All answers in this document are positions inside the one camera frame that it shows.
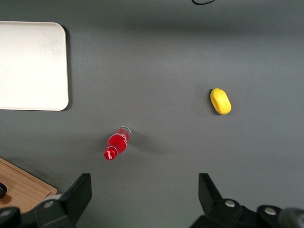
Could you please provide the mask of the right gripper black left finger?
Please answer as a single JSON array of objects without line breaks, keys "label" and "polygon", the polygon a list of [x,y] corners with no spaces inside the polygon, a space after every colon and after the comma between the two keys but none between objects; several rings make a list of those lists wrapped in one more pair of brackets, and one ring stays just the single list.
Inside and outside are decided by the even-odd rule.
[{"label": "right gripper black left finger", "polygon": [[91,175],[83,173],[58,199],[46,199],[35,208],[37,226],[75,228],[91,198]]}]

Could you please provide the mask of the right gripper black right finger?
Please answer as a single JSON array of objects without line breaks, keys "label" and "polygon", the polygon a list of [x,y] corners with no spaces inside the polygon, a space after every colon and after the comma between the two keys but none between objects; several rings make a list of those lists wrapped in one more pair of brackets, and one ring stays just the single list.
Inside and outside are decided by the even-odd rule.
[{"label": "right gripper black right finger", "polygon": [[207,173],[199,174],[199,201],[204,214],[192,228],[254,228],[256,214],[232,199],[222,198]]}]

